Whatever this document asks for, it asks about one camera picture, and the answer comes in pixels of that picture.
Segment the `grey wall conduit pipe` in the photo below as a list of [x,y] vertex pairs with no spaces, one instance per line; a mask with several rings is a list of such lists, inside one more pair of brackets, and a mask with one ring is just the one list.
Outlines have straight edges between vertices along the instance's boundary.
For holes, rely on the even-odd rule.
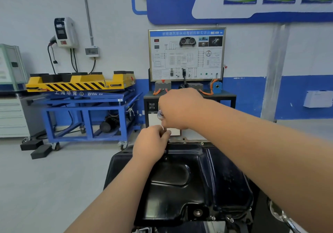
[[92,27],[91,27],[91,19],[90,19],[90,13],[89,13],[89,5],[88,5],[88,0],[84,0],[85,3],[85,10],[86,10],[86,17],[87,17],[87,23],[88,23],[88,29],[89,29],[89,37],[90,37],[90,42],[91,45],[94,45],[94,37],[93,37],[93,32],[92,32]]

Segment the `black engine oil pan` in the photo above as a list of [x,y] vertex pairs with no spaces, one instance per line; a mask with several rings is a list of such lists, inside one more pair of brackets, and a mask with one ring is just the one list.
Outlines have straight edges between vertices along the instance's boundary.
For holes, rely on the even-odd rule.
[[169,143],[149,174],[134,226],[234,222],[246,217],[252,203],[247,178],[216,147],[205,143]]

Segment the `person's left forearm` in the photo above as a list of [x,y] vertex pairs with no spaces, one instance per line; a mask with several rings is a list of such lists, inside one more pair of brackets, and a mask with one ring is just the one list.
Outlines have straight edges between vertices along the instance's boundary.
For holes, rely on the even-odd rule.
[[131,233],[144,186],[160,158],[156,153],[134,153],[116,178],[64,233]]

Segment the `clear handle screwdriver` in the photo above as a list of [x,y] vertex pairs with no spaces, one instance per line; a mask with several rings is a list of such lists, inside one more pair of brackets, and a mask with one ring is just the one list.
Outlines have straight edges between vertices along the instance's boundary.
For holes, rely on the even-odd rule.
[[[164,119],[164,115],[163,115],[161,110],[158,111],[157,117],[160,121],[162,121]],[[163,156],[164,161],[168,160],[168,153],[169,153],[169,140],[167,141],[166,147],[165,147],[165,150],[164,150],[164,156]]]

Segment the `person's right forearm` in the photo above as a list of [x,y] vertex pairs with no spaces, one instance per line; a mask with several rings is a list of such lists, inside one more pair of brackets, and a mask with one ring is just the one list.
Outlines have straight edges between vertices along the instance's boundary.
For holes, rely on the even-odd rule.
[[205,99],[185,117],[308,233],[333,233],[333,141]]

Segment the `blue wheeled lift cart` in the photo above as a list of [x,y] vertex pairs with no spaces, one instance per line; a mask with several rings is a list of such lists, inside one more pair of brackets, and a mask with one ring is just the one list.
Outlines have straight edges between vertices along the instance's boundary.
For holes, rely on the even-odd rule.
[[[141,129],[135,104],[141,93],[131,86],[117,91],[62,91],[47,92],[35,100],[27,100],[28,105],[42,107],[45,131],[52,149],[59,151],[61,142],[98,142],[115,141],[121,149],[125,149],[132,132]],[[70,125],[55,132],[51,113],[68,112]],[[99,129],[106,117],[119,119],[120,126],[110,132],[103,133]]]

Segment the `person's right hand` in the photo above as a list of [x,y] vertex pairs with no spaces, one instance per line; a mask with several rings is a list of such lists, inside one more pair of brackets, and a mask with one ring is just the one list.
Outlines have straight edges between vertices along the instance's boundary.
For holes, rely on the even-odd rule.
[[193,116],[204,103],[202,95],[193,88],[172,89],[159,98],[165,128],[185,130],[192,127]]

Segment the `person's left hand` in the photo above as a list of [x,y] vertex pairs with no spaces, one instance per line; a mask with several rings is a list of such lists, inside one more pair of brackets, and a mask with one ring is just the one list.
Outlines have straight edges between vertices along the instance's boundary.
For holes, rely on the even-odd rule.
[[157,163],[164,154],[165,147],[155,146],[155,126],[140,131],[133,146],[133,158],[149,166]]

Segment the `yellow striped lift platform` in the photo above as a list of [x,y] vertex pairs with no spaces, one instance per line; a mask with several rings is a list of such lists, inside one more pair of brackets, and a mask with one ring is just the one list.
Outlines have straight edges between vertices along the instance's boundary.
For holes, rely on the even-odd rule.
[[135,83],[133,71],[114,71],[112,79],[106,79],[102,72],[31,74],[26,89],[28,92],[119,91]]

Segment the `white wall paper holder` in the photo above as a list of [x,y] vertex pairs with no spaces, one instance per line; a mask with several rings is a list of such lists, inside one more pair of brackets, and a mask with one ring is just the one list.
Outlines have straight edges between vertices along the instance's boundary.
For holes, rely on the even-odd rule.
[[330,108],[333,106],[333,91],[307,91],[303,106],[306,108]]

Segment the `white drawer cabinet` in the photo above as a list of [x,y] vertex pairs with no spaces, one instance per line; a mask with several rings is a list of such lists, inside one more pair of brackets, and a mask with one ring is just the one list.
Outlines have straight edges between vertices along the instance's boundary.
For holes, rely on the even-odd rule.
[[30,132],[21,100],[0,96],[0,138],[28,136]]

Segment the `chrome metal part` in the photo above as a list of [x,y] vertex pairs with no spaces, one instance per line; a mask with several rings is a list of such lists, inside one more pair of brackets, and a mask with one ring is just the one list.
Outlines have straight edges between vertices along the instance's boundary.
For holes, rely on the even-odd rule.
[[294,225],[292,220],[285,214],[285,212],[275,204],[269,197],[267,198],[267,205],[272,216],[280,222],[283,222],[293,233],[301,233]]

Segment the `black pump motor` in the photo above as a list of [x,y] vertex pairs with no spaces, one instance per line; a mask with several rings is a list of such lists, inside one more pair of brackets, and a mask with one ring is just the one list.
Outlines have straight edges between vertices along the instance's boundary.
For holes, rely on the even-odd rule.
[[103,122],[100,123],[99,129],[103,133],[110,133],[116,130],[120,126],[120,122],[118,118],[115,117],[106,117]]

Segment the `small grey wall box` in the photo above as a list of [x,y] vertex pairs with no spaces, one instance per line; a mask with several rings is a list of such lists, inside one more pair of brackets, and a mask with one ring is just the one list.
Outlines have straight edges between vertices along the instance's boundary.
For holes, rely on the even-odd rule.
[[89,58],[99,58],[100,51],[98,46],[90,46],[85,48],[85,55]]

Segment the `black rubber block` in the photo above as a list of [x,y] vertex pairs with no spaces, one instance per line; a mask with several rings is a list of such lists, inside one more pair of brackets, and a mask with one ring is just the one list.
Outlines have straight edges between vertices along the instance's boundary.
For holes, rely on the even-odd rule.
[[43,140],[29,140],[21,143],[21,151],[36,150],[38,147],[44,145]]
[[52,152],[51,144],[44,144],[39,146],[36,150],[31,153],[31,159],[41,159],[46,158]]

